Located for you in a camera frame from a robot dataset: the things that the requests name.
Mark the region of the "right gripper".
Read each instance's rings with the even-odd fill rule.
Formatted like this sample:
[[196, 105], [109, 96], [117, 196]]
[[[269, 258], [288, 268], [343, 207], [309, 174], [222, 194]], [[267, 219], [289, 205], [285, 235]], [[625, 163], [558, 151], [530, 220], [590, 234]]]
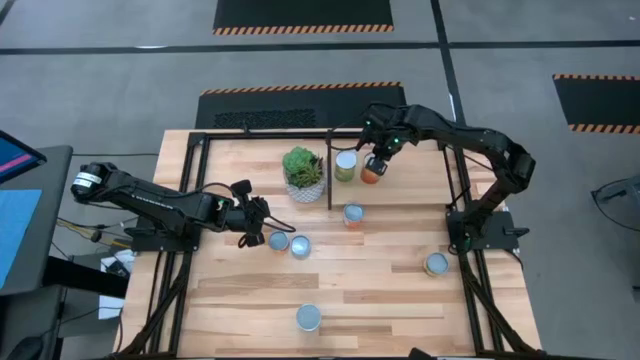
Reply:
[[403, 146], [400, 135], [404, 129], [399, 126], [404, 117], [402, 107], [390, 105], [369, 105], [361, 114], [364, 122], [356, 145], [357, 154], [364, 159], [369, 153], [369, 144], [373, 145], [374, 158], [370, 160], [370, 171], [376, 175], [384, 175], [387, 164]]

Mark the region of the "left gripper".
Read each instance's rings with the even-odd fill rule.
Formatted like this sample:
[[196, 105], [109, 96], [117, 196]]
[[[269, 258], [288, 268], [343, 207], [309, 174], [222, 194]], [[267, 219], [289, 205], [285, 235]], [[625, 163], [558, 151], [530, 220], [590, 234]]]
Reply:
[[228, 187], [232, 198], [219, 198], [219, 228], [222, 231], [242, 233], [238, 247], [256, 247], [265, 243], [262, 226], [271, 229], [294, 233], [292, 225], [276, 219], [268, 211], [263, 210], [264, 199], [250, 198], [252, 185], [248, 179], [240, 180]]

